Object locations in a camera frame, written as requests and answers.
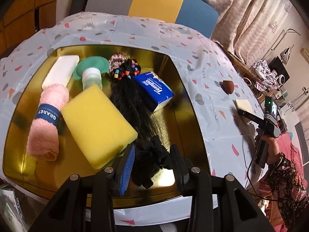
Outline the person's right forearm sleeve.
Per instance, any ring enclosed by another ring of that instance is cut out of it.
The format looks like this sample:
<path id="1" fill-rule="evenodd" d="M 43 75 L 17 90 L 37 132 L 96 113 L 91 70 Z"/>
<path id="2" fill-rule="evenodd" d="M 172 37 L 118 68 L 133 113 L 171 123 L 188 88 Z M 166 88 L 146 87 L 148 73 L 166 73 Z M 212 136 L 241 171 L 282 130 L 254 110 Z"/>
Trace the person's right forearm sleeve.
<path id="1" fill-rule="evenodd" d="M 302 220 L 308 218 L 308 195 L 296 167 L 282 152 L 269 165 L 265 182 L 276 196 L 286 228 L 301 227 Z"/>

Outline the person's right hand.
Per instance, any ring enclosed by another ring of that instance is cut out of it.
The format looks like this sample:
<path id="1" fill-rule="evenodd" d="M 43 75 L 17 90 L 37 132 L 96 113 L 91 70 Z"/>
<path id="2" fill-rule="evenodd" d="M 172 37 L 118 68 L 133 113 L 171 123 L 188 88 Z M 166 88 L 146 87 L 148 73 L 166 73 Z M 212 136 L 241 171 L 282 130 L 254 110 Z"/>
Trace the person's right hand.
<path id="1" fill-rule="evenodd" d="M 281 154 L 281 150 L 280 150 L 277 139 L 269 135 L 264 135 L 263 130 L 260 128 L 257 128 L 256 132 L 257 132 L 257 136 L 255 137 L 256 146 L 262 140 L 265 141 L 269 145 L 268 158 L 267 158 L 266 164 L 272 165 L 276 163 L 279 160 L 280 154 Z"/>

